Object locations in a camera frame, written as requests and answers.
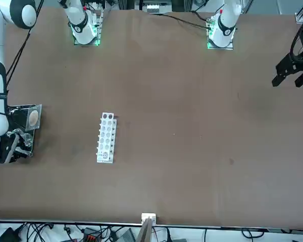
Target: black cable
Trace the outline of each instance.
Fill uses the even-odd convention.
[[[34,231],[36,231],[36,233],[37,233],[36,236],[35,236],[35,238],[34,238],[34,242],[36,242],[36,240],[37,240],[38,237],[39,237],[39,239],[40,239],[41,242],[44,242],[45,240],[44,240],[44,239],[42,238],[42,236],[40,235],[40,232],[41,232],[42,228],[45,227],[45,225],[43,225],[40,229],[39,229],[39,227],[40,227],[41,225],[37,226],[36,224],[32,224],[31,226],[32,226],[32,228],[34,229]]]
[[[301,25],[301,27],[298,29],[293,41],[292,41],[292,44],[291,44],[291,49],[289,51],[289,54],[290,54],[290,58],[293,62],[297,62],[297,63],[303,63],[303,59],[299,59],[297,58],[297,56],[294,55],[294,47],[295,47],[295,44],[298,40],[298,37],[299,35],[301,34],[301,32],[303,31],[303,23]]]
[[[204,231],[204,242],[206,242],[206,235],[207,235],[207,229],[205,229],[205,231]]]
[[[204,19],[200,16],[200,14],[198,14],[196,11],[192,11],[192,13],[194,13],[199,19],[203,20],[203,21],[207,21],[207,19]]]
[[[157,233],[156,233],[156,230],[155,230],[155,228],[153,227],[153,231],[154,231],[154,233],[155,233],[155,236],[156,236],[156,240],[157,240],[157,242],[159,242],[158,241],[158,237],[157,237]]]
[[[120,228],[118,228],[116,231],[114,231],[114,233],[118,232],[120,229],[124,228],[125,226],[122,226]]]
[[[166,230],[167,230],[167,242],[173,242],[172,241],[172,238],[171,238],[171,233],[170,233],[170,230],[166,227]]]
[[[245,235],[244,231],[247,231],[249,233],[249,236]],[[261,238],[265,234],[265,232],[262,232],[262,234],[260,234],[260,235],[253,236],[253,234],[251,233],[251,231],[248,228],[242,228],[241,233],[245,238],[251,239],[251,242],[254,241],[254,238]]]
[[[92,10],[94,10],[94,7],[90,3],[87,3],[87,5],[89,6],[89,9],[91,8]]]
[[[41,8],[42,8],[43,4],[44,4],[44,0],[41,0],[40,3],[39,3],[39,5],[38,5],[38,8],[37,8],[37,10],[36,10],[37,19],[38,19],[38,16],[39,16],[39,13],[40,13],[40,11],[41,11]],[[8,69],[8,71],[7,71],[7,73],[6,73],[6,76],[8,77],[8,74],[9,74],[10,71],[11,71],[11,74],[10,74],[10,76],[9,76],[9,78],[8,78],[8,81],[7,81],[7,86],[9,85],[9,83],[10,83],[10,81],[11,81],[11,78],[12,78],[14,72],[15,72],[15,69],[16,69],[17,64],[18,64],[18,62],[19,62],[19,59],[20,59],[20,57],[21,57],[21,54],[22,54],[22,52],[24,51],[24,48],[25,48],[25,46],[26,46],[26,43],[27,43],[27,41],[28,41],[28,39],[29,39],[29,37],[30,37],[30,33],[31,33],[32,28],[28,31],[25,41],[23,42],[22,46],[21,46],[20,49],[18,50],[18,52],[17,52],[17,54],[16,54],[16,56],[15,56],[15,58],[14,58],[12,64],[11,64],[11,66],[9,67],[9,69]]]
[[[79,231],[81,231],[82,233],[84,233],[84,229],[83,228],[81,229],[77,224],[75,226],[79,229]]]
[[[284,229],[281,229],[282,233],[292,233],[293,229],[290,229],[289,232],[285,231]]]
[[[198,7],[196,10],[192,11],[192,12],[196,12],[198,11],[199,9],[203,8],[205,5],[207,5],[208,1],[210,0],[206,0],[204,4],[202,4],[200,7]]]
[[[202,26],[202,25],[199,25],[199,24],[194,24],[194,23],[191,23],[189,21],[186,21],[186,20],[183,20],[183,19],[179,19],[179,18],[176,18],[176,17],[171,16],[171,15],[166,15],[166,14],[158,14],[158,15],[160,15],[160,16],[166,16],[166,17],[169,17],[169,18],[172,18],[172,19],[176,19],[178,21],[181,21],[183,23],[186,23],[186,24],[189,24],[189,25],[192,25],[192,26],[195,26],[195,27],[211,30],[210,27]]]
[[[66,227],[66,225],[64,224],[64,230],[67,233],[67,236],[70,238],[70,241],[73,241],[73,239],[70,236],[71,233],[71,229],[69,227]]]
[[[37,232],[37,234],[36,234],[36,236],[35,236],[35,238],[34,238],[34,240],[33,241],[35,241],[35,239],[37,239],[37,237],[38,237],[38,230],[37,229],[35,229],[34,227],[33,227],[33,225],[34,225],[34,223],[29,223],[29,227],[28,227],[28,229],[27,229],[27,242],[29,241],[29,239],[32,237],[32,235],[35,233],[35,232]],[[33,229],[34,229],[34,231],[29,235],[29,229],[30,229],[30,227],[32,227]]]
[[[219,7],[219,8],[215,11],[215,13],[217,13],[223,6],[224,6],[224,4],[222,4],[222,6]]]

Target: wire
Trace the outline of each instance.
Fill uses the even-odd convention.
[[[44,4],[44,0],[41,0],[40,3],[39,3],[39,5],[38,5],[38,8],[37,8],[37,10],[36,10],[37,19],[38,19],[38,16],[39,16],[39,13],[40,13],[40,11],[41,11],[41,8],[42,8],[43,4]],[[17,54],[16,54],[16,56],[15,56],[15,58],[14,58],[12,64],[11,64],[11,66],[9,67],[9,69],[8,69],[8,71],[7,71],[7,73],[6,73],[6,76],[8,77],[8,74],[11,72],[11,74],[10,74],[10,76],[9,76],[9,78],[8,78],[8,81],[7,81],[7,87],[8,87],[8,85],[9,85],[10,81],[11,81],[11,78],[12,78],[14,72],[15,72],[15,69],[16,69],[17,64],[18,64],[18,62],[19,62],[19,59],[20,59],[20,57],[21,57],[21,54],[22,54],[22,52],[24,51],[24,48],[25,48],[25,46],[26,46],[26,43],[27,43],[27,41],[28,41],[28,39],[29,39],[29,37],[30,37],[30,33],[31,33],[32,28],[28,31],[25,41],[23,42],[22,46],[21,46],[20,49],[18,50],[18,52],[17,52]]]
[[[244,231],[247,231],[249,233],[249,236],[245,235]],[[245,238],[251,239],[251,242],[254,241],[254,238],[261,238],[265,234],[265,232],[262,232],[262,234],[260,234],[260,235],[253,236],[253,234],[251,233],[251,231],[248,228],[242,228],[241,233]]]
[[[89,8],[91,8],[91,10],[95,10],[94,7],[90,3],[87,3],[87,5],[89,6]]]
[[[194,13],[199,19],[203,20],[203,21],[207,21],[207,19],[204,19],[200,16],[200,14],[198,14],[196,11],[192,11],[192,13]]]
[[[73,241],[73,239],[70,236],[71,233],[71,229],[69,227],[66,227],[66,225],[64,224],[64,230],[67,233],[67,236],[70,238],[70,241]]]
[[[206,235],[207,235],[207,229],[205,229],[205,231],[204,231],[204,242],[206,242]]]
[[[289,232],[285,231],[284,229],[281,229],[282,233],[292,233],[293,229],[290,229]]]
[[[153,227],[153,231],[154,231],[154,233],[155,233],[155,236],[156,236],[156,240],[157,240],[157,242],[159,242],[158,241],[158,237],[157,237],[157,233],[156,233],[156,230],[155,230],[155,228]]]
[[[224,6],[224,4],[222,4],[222,6],[219,7],[219,8],[215,11],[215,13],[217,13],[223,6]]]
[[[198,7],[196,10],[194,10],[195,12],[198,11],[199,9],[203,8],[205,5],[207,5],[208,1],[210,0],[206,0],[204,4],[202,4],[200,7]]]
[[[34,231],[37,232],[35,238],[34,238],[34,242],[37,240],[37,237],[39,237],[41,242],[45,242],[45,240],[42,238],[42,236],[40,235],[41,230],[46,226],[45,224],[39,229],[40,226],[37,226],[36,224],[32,224],[31,225],[34,229]]]
[[[160,16],[166,16],[166,17],[169,17],[169,18],[172,18],[172,19],[176,19],[176,20],[181,21],[183,23],[186,23],[186,24],[189,24],[189,25],[192,25],[192,26],[195,26],[195,27],[199,27],[199,28],[202,28],[202,29],[211,30],[210,27],[202,26],[202,25],[199,25],[199,24],[194,24],[194,23],[191,23],[189,21],[186,21],[186,20],[183,20],[183,19],[179,19],[179,18],[176,18],[176,17],[171,16],[171,15],[166,15],[166,14],[158,14],[158,15],[160,15]]]

